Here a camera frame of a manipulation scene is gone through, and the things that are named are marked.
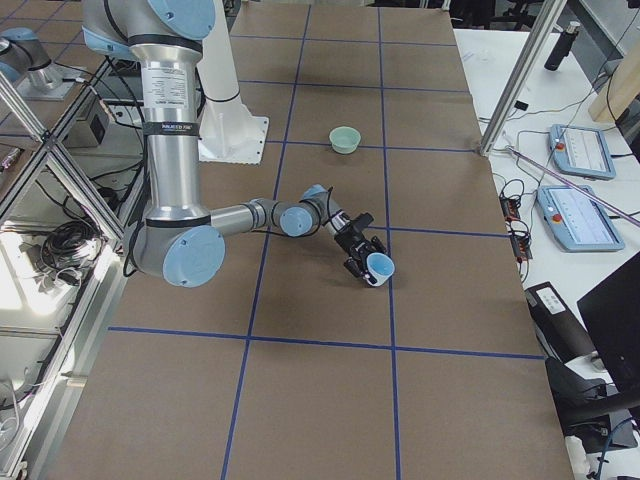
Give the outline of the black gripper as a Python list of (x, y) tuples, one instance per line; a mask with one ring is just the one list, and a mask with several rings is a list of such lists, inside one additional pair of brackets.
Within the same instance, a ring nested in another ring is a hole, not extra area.
[(386, 253), (386, 247), (382, 241), (373, 236), (368, 240), (364, 236), (364, 229), (374, 221), (374, 217), (366, 212), (359, 214), (355, 219), (349, 220), (334, 235), (334, 240), (347, 254), (344, 267), (355, 277), (369, 281), (371, 274), (366, 266), (365, 259), (370, 253)]

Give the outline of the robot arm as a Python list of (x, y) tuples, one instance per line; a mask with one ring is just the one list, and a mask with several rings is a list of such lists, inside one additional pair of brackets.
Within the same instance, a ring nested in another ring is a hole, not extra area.
[(41, 91), (53, 89), (61, 81), (38, 36), (26, 27), (1, 32), (1, 72), (12, 83), (26, 76)]
[(150, 199), (125, 232), (137, 270), (193, 288), (218, 272), (229, 236), (271, 228), (300, 238), (325, 228), (353, 276), (379, 287), (394, 274), (383, 243), (364, 234), (371, 216), (350, 218), (322, 186), (293, 203), (202, 204), (201, 163), (258, 163), (269, 125), (241, 99), (221, 2), (87, 1), (83, 33), (90, 49), (140, 66)]

